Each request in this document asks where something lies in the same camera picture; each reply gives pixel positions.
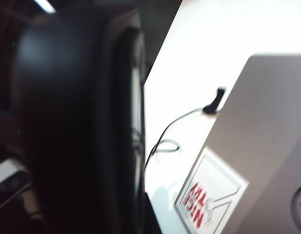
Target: cable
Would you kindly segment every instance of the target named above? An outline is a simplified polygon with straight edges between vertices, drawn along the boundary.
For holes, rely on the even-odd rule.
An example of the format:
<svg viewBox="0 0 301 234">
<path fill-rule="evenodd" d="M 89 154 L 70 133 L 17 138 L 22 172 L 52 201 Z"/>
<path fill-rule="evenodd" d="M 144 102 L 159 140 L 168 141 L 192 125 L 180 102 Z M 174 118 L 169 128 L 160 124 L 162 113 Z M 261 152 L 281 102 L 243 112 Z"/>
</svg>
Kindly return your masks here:
<svg viewBox="0 0 301 234">
<path fill-rule="evenodd" d="M 175 119 L 174 121 L 172 121 L 172 122 L 165 128 L 165 130 L 163 131 L 163 133 L 162 133 L 161 136 L 159 137 L 158 142 L 153 146 L 153 148 L 152 148 L 151 151 L 150 151 L 150 154 L 149 154 L 149 156 L 148 156 L 148 158 L 147 158 L 147 160 L 146 160 L 145 170 L 146 170 L 146 167 L 147 167 L 147 165 L 148 165 L 148 163 L 149 163 L 149 161 L 150 161 L 150 158 L 151 158 L 156 152 L 159 152 L 159 151 L 161 151 L 161 152 L 174 152 L 174 151 L 178 151 L 178 150 L 180 149 L 180 145 L 179 145 L 176 141 L 170 140 L 170 139 L 162 140 L 162 137 L 164 136 L 164 134 L 166 133 L 166 131 L 168 130 L 168 128 L 169 128 L 172 124 L 174 124 L 176 121 L 178 121 L 178 120 L 180 120 L 180 119 L 182 119 L 182 118 L 184 118 L 184 117 L 186 117 L 186 116 L 188 116 L 188 115 L 190 115 L 190 114 L 192 114 L 192 113 L 194 113 L 194 112 L 202 111 L 202 110 L 203 110 L 202 108 L 197 108 L 197 109 L 195 109 L 195 110 L 192 110 L 192 111 L 190 111 L 190 112 L 188 112 L 188 113 L 186 113 L 186 114 L 184 114 L 184 115 L 178 117 L 177 119 Z M 164 143 L 164 142 L 170 142 L 170 143 L 173 143 L 173 144 L 175 144 L 175 145 L 177 146 L 177 148 L 176 148 L 176 149 L 173 149 L 173 150 L 157 150 L 158 146 L 159 146 L 161 143 Z"/>
</svg>

